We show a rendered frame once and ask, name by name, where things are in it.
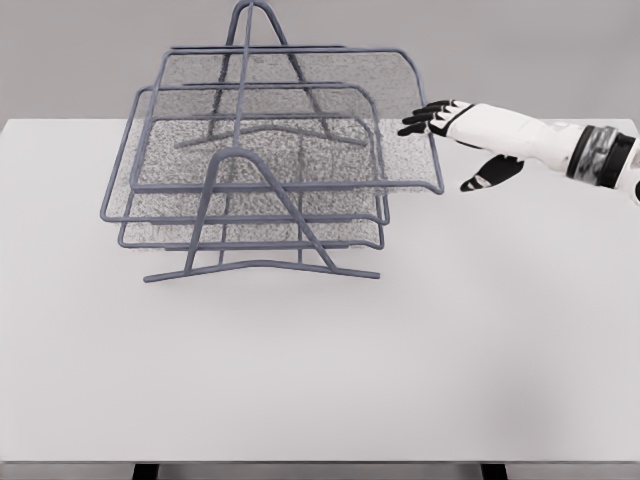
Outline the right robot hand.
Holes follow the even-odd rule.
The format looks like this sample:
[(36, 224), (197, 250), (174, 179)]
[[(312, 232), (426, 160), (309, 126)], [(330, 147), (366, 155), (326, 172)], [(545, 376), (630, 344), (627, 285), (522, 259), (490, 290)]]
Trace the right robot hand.
[(521, 173), (537, 121), (529, 116), (484, 103), (440, 100), (402, 120), (400, 137), (425, 134), (451, 139), (493, 154), (479, 171), (464, 181), (463, 192), (495, 187)]

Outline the grey mesh tray, smallest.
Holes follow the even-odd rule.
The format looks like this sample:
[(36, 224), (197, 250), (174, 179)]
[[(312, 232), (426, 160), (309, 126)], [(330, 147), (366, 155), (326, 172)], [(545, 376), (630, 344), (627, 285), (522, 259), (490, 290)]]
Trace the grey mesh tray, smallest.
[[(212, 156), (231, 147), (230, 139), (204, 143), (203, 122), (154, 123), (140, 172), (140, 186), (131, 184), (131, 171), (142, 125), (134, 122), (125, 146), (122, 169), (116, 177), (115, 197), (108, 211), (123, 218), (119, 241), (136, 249), (185, 250), (192, 237), (207, 165)], [(267, 136), (253, 133), (241, 140), (250, 150)], [(311, 159), (315, 140), (275, 132), (285, 166), (300, 171)], [(263, 185), (264, 179), (243, 159), (224, 161), (216, 182), (229, 193), (211, 196), (201, 242), (208, 250), (284, 250), (304, 242), (298, 226)], [(348, 191), (288, 191), (317, 239), (325, 248), (369, 247), (384, 243), (387, 203), (376, 189)]]

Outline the grey mesh tray, medium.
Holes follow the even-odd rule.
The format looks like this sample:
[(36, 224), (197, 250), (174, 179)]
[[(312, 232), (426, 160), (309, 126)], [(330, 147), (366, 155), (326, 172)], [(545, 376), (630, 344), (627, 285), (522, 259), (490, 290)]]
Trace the grey mesh tray, medium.
[(122, 225), (389, 221), (379, 121), (337, 83), (143, 87), (101, 205)]

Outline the grey mesh tray, widest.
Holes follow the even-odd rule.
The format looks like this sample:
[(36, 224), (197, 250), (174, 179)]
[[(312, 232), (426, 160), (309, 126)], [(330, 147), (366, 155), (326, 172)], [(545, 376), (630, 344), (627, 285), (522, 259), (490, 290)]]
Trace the grey mesh tray, widest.
[[(288, 191), (424, 188), (444, 190), (434, 139), (399, 135), (401, 119), (425, 99), (413, 60), (397, 48), (223, 46), (173, 48), (135, 108), (145, 113), (131, 171), (140, 186), (150, 135), (158, 121), (203, 122), (204, 143), (267, 137), (250, 149)], [(314, 139), (300, 171), (285, 166), (269, 136)]]

